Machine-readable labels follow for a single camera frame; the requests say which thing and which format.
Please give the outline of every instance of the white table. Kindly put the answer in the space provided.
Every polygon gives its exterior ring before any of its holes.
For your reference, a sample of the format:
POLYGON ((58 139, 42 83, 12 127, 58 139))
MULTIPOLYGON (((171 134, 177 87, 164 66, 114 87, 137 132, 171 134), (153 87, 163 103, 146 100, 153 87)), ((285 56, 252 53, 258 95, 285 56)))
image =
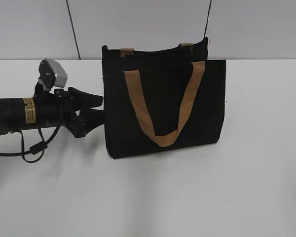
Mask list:
MULTIPOLYGON (((67 86, 103 94, 100 61, 59 62, 67 86)), ((31 97, 38 63, 0 61, 1 97, 31 97)), ((19 134, 0 137, 18 151, 19 134)), ((296 237, 296 60, 227 62, 214 145, 113 160, 103 126, 62 128, 38 163, 0 158, 0 237, 77 236, 296 237)))

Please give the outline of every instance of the yellow label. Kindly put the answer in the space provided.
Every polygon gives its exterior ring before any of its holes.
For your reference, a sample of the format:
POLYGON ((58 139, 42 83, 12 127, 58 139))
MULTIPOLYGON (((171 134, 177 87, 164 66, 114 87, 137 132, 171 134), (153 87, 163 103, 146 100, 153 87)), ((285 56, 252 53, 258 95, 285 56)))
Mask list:
POLYGON ((33 98, 23 98, 26 123, 36 122, 36 110, 33 98))

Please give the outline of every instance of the cable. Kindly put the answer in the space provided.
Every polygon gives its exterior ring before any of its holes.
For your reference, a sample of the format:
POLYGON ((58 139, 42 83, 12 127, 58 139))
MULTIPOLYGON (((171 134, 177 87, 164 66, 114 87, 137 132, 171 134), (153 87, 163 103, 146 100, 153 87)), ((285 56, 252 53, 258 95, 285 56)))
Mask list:
POLYGON ((207 25, 208 25, 209 13, 211 12, 211 7, 212 7, 212 0, 210 0, 210 2, 209 2, 207 20, 206 20, 206 26, 205 26, 205 32, 204 32, 204 38, 206 37, 207 25))
MULTIPOLYGON (((60 129, 60 126, 61 126, 61 122, 63 120, 63 107, 61 106, 61 104, 59 104, 59 108, 60 108, 60 114, 59 114, 59 119, 58 119, 58 122, 57 122, 57 126, 54 130, 54 132, 52 133, 52 135, 50 136, 50 138, 45 142, 47 145, 55 138, 55 136, 57 135, 59 129, 60 129)), ((42 156, 44 155, 44 149, 41 150, 42 151, 42 154, 40 155, 40 157, 36 160, 26 160, 24 158, 25 155, 29 155, 31 154, 31 151, 28 150, 28 151, 24 151, 24 136, 23 136, 23 132, 18 130, 18 131, 15 131, 15 132, 18 132, 21 134, 22 138, 21 138, 21 152, 18 152, 18 153, 0 153, 0 157, 18 157, 18 156, 22 156, 23 160, 25 160, 26 162, 28 163, 34 163, 34 162, 37 162, 39 161, 42 156)), ((41 132, 41 128, 39 127, 38 128, 38 132, 42 138, 42 140, 44 141, 44 137, 42 135, 42 132, 41 132)))
POLYGON ((77 48, 78 58, 79 58, 79 60, 81 60, 80 52, 79 52, 79 48, 78 48, 78 43, 77 43, 77 38, 76 38, 76 36, 75 36, 75 32, 74 32, 74 23, 73 23, 73 19, 72 19, 72 17, 71 17, 71 12, 70 12, 70 8, 69 8, 68 0, 66 0, 66 4, 67 4, 67 10, 68 10, 69 18, 70 18, 71 28, 72 28, 72 30, 73 30, 74 41, 75 41, 75 47, 77 48))

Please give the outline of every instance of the bag strap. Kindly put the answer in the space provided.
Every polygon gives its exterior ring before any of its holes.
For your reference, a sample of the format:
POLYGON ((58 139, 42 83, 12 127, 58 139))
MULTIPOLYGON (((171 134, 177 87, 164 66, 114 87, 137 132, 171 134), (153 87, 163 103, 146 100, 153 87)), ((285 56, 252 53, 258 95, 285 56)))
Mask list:
POLYGON ((187 47, 189 48, 191 54, 193 53, 193 48, 194 48, 194 44, 192 43, 180 43, 179 47, 183 48, 183 47, 187 47))
POLYGON ((173 132, 163 136, 155 135, 152 120, 145 102, 139 70, 124 72, 128 93, 133 104, 139 125, 142 131, 152 141, 154 141, 161 147, 168 147, 176 141, 191 114, 194 99, 205 72, 205 62, 192 62, 192 64, 192 76, 186 86, 185 93, 180 105, 178 128, 173 132))
POLYGON ((120 49, 120 57, 125 58, 126 55, 133 55, 134 49, 133 48, 121 48, 120 49))

